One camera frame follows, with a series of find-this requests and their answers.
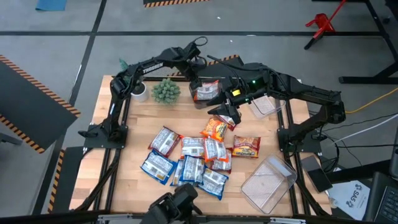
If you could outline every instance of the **gray floor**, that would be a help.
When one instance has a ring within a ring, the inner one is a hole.
[[[381,17],[390,16],[382,1],[373,1]],[[3,0],[0,7],[0,31],[4,30],[83,30],[90,31],[100,0],[69,0],[63,12],[37,12],[32,1]],[[144,9],[140,1],[108,0],[99,26],[100,31],[162,30],[235,30],[235,31],[310,31],[304,24],[319,12],[328,15],[337,3],[310,0],[211,0],[195,4]],[[333,21],[338,31],[375,31],[376,26],[364,4],[347,4]],[[398,24],[392,19],[386,26],[398,47]],[[81,117],[70,127],[64,147],[81,146],[77,131],[91,121],[96,97],[104,74],[119,71],[119,58],[136,63],[159,54],[170,46],[185,46],[192,36],[123,36],[97,37],[76,101]],[[0,36],[0,54],[68,98],[72,90],[88,37]],[[291,74],[304,83],[342,91],[347,110],[353,110],[396,88],[393,85],[341,85],[342,75],[371,76],[393,59],[387,45],[378,37],[326,37],[311,50],[303,46],[309,37],[238,37],[211,36],[201,50],[205,54],[224,57],[239,54],[245,62],[262,62],[277,71]],[[344,124],[397,112],[398,94],[347,116]],[[309,105],[317,110],[316,105]],[[377,124],[379,121],[328,132],[342,138]],[[345,141],[347,145],[392,143],[397,120]],[[0,131],[7,131],[0,126]],[[331,158],[335,149],[324,141],[323,154]],[[48,163],[50,150],[38,155],[26,146],[1,145],[0,152],[0,216],[30,213],[37,190]],[[351,152],[362,162],[388,159],[391,148],[357,148]],[[345,149],[340,165],[358,166]]]

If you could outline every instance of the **desk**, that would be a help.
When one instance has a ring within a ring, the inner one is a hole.
[[[98,124],[105,119],[111,94],[109,90],[110,76],[104,76],[99,90],[98,100],[93,115],[93,122]],[[152,89],[158,82],[146,82]],[[164,125],[171,130],[185,136],[200,136],[199,132],[205,127],[210,115],[207,109],[198,110],[192,103],[192,98],[187,82],[178,82],[181,95],[175,106],[164,106],[156,103],[152,98],[139,103],[131,101],[127,125],[129,126],[126,147],[122,150],[119,169],[114,188],[111,210],[113,212],[145,213],[149,205],[166,192],[174,192],[174,187],[169,187],[171,179],[166,185],[156,182],[140,168],[150,150],[150,142]],[[292,111],[295,123],[301,123],[308,118],[307,104],[304,101],[292,100]],[[227,131],[225,137],[226,147],[233,145],[233,136],[261,137],[261,146],[258,159],[234,157],[232,160],[232,173],[226,183],[223,199],[207,194],[197,188],[198,198],[195,204],[205,215],[264,215],[253,208],[240,192],[243,182],[251,172],[270,154],[282,158],[279,151],[276,130],[278,128],[277,115],[272,114],[263,120],[257,118],[250,111],[248,105],[242,105],[242,123],[237,125],[232,132]],[[177,161],[180,156],[181,145],[173,150],[170,159]],[[70,209],[77,208],[93,190],[100,176],[104,149],[93,149],[81,161],[80,170],[76,180],[75,189],[70,203]],[[310,153],[301,153],[302,158],[311,156]],[[331,213],[329,200],[326,194],[318,194],[305,174],[305,183],[315,200],[322,208]],[[104,208],[107,186],[104,187],[100,208]],[[299,188],[296,186],[298,208],[303,213]],[[292,215],[289,193],[272,211],[272,215]]]

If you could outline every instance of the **white cable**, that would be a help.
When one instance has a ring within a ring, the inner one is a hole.
[[[380,125],[382,125],[382,124],[385,124],[385,123],[389,122],[390,120],[392,120],[392,119],[394,119],[394,118],[396,118],[396,117],[398,117],[398,114],[396,114],[395,116],[393,116],[393,117],[391,117],[391,118],[389,118],[389,119],[387,119],[387,120],[381,122],[380,124],[377,124],[377,125],[372,126],[372,127],[370,127],[370,128],[366,128],[366,129],[364,129],[364,130],[362,130],[362,131],[358,131],[357,133],[350,134],[349,136],[343,137],[343,138],[341,138],[341,139],[335,141],[334,143],[331,143],[331,144],[328,145],[328,146],[332,146],[332,145],[334,145],[335,143],[338,143],[338,142],[340,142],[340,141],[342,141],[342,140],[344,140],[344,139],[348,139],[348,138],[353,137],[353,136],[355,136],[355,135],[357,135],[357,134],[361,134],[361,133],[364,133],[365,131],[369,131],[370,129],[373,129],[373,128],[376,128],[376,127],[378,127],[378,126],[380,126]]]

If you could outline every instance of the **red stand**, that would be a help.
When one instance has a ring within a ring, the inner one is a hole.
[[[335,12],[331,15],[330,19],[326,16],[325,13],[317,14],[315,16],[315,19],[312,20],[311,22],[307,23],[305,26],[309,27],[312,24],[316,23],[317,26],[319,27],[318,31],[314,34],[310,42],[304,47],[305,50],[308,50],[317,40],[321,39],[323,37],[323,34],[328,31],[328,32],[336,32],[335,28],[333,28],[332,24],[330,23],[331,20],[334,18],[334,16],[337,14],[337,12],[341,9],[343,4],[347,0],[342,0]]]

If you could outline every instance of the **plastic container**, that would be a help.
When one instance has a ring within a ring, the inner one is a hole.
[[[270,155],[243,183],[241,191],[254,208],[270,214],[296,179],[296,172],[286,162]]]
[[[263,96],[251,102],[250,109],[258,119],[265,118],[266,116],[280,111],[286,102],[280,101],[280,107],[276,107],[275,99],[273,97]]]

